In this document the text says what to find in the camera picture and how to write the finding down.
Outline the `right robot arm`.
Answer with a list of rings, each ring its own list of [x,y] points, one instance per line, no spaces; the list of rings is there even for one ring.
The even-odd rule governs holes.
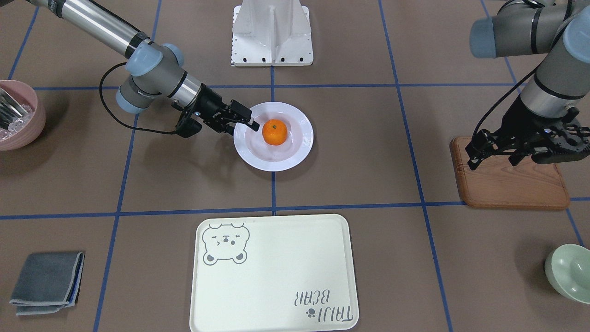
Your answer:
[[[118,87],[115,99],[120,109],[132,114],[145,111],[158,97],[171,100],[180,112],[169,135],[190,138],[204,125],[219,134],[233,135],[235,124],[259,130],[252,111],[238,101],[226,104],[222,97],[184,68],[183,53],[175,45],[157,44],[94,0],[33,0],[53,15],[80,28],[126,59],[129,77]]]

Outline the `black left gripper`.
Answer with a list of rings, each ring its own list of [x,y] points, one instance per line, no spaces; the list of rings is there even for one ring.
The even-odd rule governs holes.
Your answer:
[[[483,160],[499,155],[507,156],[512,166],[525,157],[537,164],[554,164],[583,160],[590,155],[589,128],[577,120],[577,107],[567,107],[564,116],[546,118],[527,109],[518,97],[494,132],[480,128],[490,113],[480,119],[465,148],[472,171]]]

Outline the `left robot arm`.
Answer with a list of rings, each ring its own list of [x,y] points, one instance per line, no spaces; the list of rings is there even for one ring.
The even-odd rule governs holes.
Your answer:
[[[497,15],[479,19],[470,31],[476,58],[544,54],[516,84],[524,88],[496,131],[476,126],[466,145],[468,166],[496,155],[516,166],[529,156],[537,164],[589,156],[589,128],[577,120],[577,104],[590,89],[589,2],[508,0]]]

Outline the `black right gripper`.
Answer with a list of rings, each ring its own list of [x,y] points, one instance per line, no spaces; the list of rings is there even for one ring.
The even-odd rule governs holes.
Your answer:
[[[181,112],[173,134],[183,138],[190,138],[202,130],[202,124],[192,118],[194,115],[219,134],[233,136],[235,128],[232,123],[243,124],[255,132],[260,128],[252,116],[251,109],[236,100],[225,104],[222,97],[205,84],[201,84],[196,100],[188,106],[182,107],[177,101],[173,101],[171,106]]]

